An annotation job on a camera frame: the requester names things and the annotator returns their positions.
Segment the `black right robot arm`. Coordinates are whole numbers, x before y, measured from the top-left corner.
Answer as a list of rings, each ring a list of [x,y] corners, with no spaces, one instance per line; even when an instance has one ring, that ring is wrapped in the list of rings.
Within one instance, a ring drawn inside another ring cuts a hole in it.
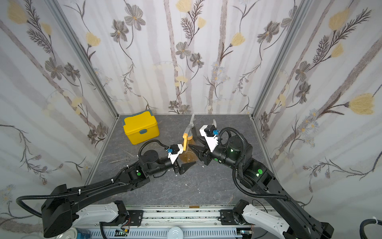
[[[255,224],[279,239],[330,239],[334,228],[306,212],[281,186],[274,174],[252,157],[252,146],[242,135],[219,142],[213,151],[208,143],[190,145],[200,161],[216,161],[232,169],[235,186],[252,198],[266,200],[279,214],[275,217],[240,200],[233,209],[238,223]]]

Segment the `amber spray nozzle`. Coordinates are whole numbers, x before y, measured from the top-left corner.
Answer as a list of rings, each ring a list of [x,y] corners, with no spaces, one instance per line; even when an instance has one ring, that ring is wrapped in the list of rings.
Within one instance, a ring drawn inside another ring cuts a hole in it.
[[[187,150],[188,141],[193,139],[194,120],[195,120],[195,114],[192,114],[191,119],[190,119],[190,123],[186,127],[184,134],[183,134],[183,139],[184,139],[183,150],[184,151]]]

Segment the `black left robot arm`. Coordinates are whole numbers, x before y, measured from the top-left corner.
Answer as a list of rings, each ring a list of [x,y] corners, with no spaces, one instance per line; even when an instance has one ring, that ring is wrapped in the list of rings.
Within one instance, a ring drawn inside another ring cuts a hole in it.
[[[107,197],[129,192],[150,182],[150,176],[174,169],[184,174],[195,162],[180,165],[178,157],[172,162],[168,157],[160,158],[157,151],[148,150],[138,154],[138,161],[120,170],[116,176],[87,186],[67,188],[65,184],[57,186],[41,207],[43,235],[55,237],[68,230],[81,209]]]

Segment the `amber spray bottle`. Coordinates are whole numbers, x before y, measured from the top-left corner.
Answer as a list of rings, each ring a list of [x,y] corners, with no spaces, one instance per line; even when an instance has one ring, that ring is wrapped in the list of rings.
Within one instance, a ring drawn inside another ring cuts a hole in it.
[[[194,145],[195,141],[193,139],[188,140],[186,150],[179,156],[182,163],[196,162],[199,160],[195,153],[191,150],[190,144]]]

